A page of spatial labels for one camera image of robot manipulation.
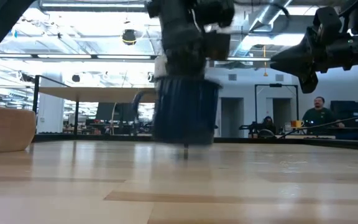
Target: man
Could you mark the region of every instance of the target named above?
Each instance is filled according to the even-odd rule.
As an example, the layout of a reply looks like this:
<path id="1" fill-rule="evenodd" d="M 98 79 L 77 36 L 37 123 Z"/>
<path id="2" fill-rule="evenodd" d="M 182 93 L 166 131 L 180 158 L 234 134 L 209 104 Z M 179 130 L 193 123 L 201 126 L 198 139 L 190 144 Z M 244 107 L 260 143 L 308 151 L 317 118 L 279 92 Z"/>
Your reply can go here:
<path id="1" fill-rule="evenodd" d="M 303 121 L 305 122 L 306 126 L 317 126 L 337 121 L 334 113 L 324 107 L 325 102 L 326 101 L 322 96 L 318 96 L 314 99 L 314 108 L 309 109 L 308 111 L 306 111 L 305 115 L 303 115 Z M 338 123 L 336 124 L 336 126 L 338 126 L 339 128 L 345 127 L 343 123 Z M 311 129 L 311 132 L 314 134 L 316 134 L 317 132 L 321 132 L 321 129 L 316 129 Z"/>

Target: door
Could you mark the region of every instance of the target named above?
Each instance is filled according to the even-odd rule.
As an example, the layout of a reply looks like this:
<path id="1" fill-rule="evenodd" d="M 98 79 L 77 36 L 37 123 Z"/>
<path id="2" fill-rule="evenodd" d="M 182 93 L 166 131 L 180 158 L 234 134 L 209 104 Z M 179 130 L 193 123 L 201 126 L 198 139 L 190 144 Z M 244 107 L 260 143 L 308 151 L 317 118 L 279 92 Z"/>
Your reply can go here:
<path id="1" fill-rule="evenodd" d="M 291 121 L 291 99 L 274 98 L 273 99 L 273 122 L 277 130 L 281 130 L 285 123 Z"/>
<path id="2" fill-rule="evenodd" d="M 243 138 L 239 126 L 244 124 L 244 99 L 221 98 L 221 136 L 223 138 Z"/>

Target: person sitting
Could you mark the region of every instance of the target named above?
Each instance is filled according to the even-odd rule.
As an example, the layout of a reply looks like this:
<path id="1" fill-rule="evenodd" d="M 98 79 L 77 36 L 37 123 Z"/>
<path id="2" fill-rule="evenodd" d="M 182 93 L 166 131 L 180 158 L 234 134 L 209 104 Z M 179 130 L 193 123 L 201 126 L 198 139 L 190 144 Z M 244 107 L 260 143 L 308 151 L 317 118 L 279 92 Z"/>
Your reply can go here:
<path id="1" fill-rule="evenodd" d="M 276 126 L 273 124 L 272 117 L 266 116 L 262 124 L 264 125 L 264 129 L 267 129 L 273 132 L 273 134 L 276 134 L 277 130 L 276 130 Z"/>
<path id="2" fill-rule="evenodd" d="M 305 126 L 317 126 L 338 121 L 334 113 L 330 109 L 325 108 L 324 104 L 325 99 L 322 96 L 318 96 L 314 99 L 314 108 L 309 109 L 303 115 L 302 120 L 305 122 Z M 336 126 L 343 128 L 345 125 L 343 123 L 338 123 Z M 324 134 L 325 131 L 324 128 L 316 128 L 308 130 L 308 133 Z"/>

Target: ceiling light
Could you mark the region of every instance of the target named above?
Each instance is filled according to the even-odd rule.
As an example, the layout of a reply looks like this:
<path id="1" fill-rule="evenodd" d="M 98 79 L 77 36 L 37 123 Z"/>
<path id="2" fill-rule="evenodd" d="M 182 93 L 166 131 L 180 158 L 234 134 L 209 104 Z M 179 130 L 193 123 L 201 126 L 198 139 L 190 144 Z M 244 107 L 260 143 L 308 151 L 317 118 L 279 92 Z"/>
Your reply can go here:
<path id="1" fill-rule="evenodd" d="M 138 8 L 144 7 L 142 4 L 76 4 L 76 3 L 43 3 L 42 7 L 124 7 L 124 8 Z"/>
<path id="2" fill-rule="evenodd" d="M 9 103 L 15 104 L 15 105 L 22 105 L 23 102 L 18 102 L 18 101 L 10 101 Z"/>
<path id="3" fill-rule="evenodd" d="M 144 55 L 98 55 L 100 59 L 151 59 Z"/>
<path id="4" fill-rule="evenodd" d="M 81 81 L 81 78 L 79 75 L 73 75 L 72 78 L 73 82 L 80 82 Z"/>
<path id="5" fill-rule="evenodd" d="M 124 33 L 122 34 L 121 39 L 125 45 L 128 45 L 128 46 L 135 45 L 136 44 L 135 30 L 133 30 L 133 29 L 124 30 Z"/>
<path id="6" fill-rule="evenodd" d="M 302 40 L 304 34 L 280 34 L 272 39 L 272 44 L 281 46 L 295 46 Z"/>
<path id="7" fill-rule="evenodd" d="M 38 55 L 39 58 L 92 58 L 90 55 Z"/>
<path id="8" fill-rule="evenodd" d="M 270 58 L 258 58 L 258 57 L 228 57 L 228 61 L 236 62 L 268 62 Z"/>
<path id="9" fill-rule="evenodd" d="M 0 58 L 31 58 L 29 54 L 0 54 Z"/>

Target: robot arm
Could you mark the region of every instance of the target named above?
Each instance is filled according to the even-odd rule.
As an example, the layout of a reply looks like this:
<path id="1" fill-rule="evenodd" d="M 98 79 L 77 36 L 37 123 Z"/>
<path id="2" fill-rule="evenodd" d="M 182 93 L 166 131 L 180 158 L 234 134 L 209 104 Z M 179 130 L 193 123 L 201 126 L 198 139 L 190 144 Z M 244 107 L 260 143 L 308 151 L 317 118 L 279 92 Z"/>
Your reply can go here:
<path id="1" fill-rule="evenodd" d="M 207 33 L 204 26 L 229 26 L 234 16 L 233 0 L 152 0 L 145 6 L 150 18 L 160 18 L 168 75 L 204 78 L 207 57 L 227 58 L 230 35 Z"/>
<path id="2" fill-rule="evenodd" d="M 303 93 L 316 89 L 316 72 L 336 67 L 350 70 L 358 65 L 358 0 L 347 1 L 340 14 L 332 7 L 318 9 L 301 43 L 279 52 L 271 61 L 271 68 L 297 76 Z"/>

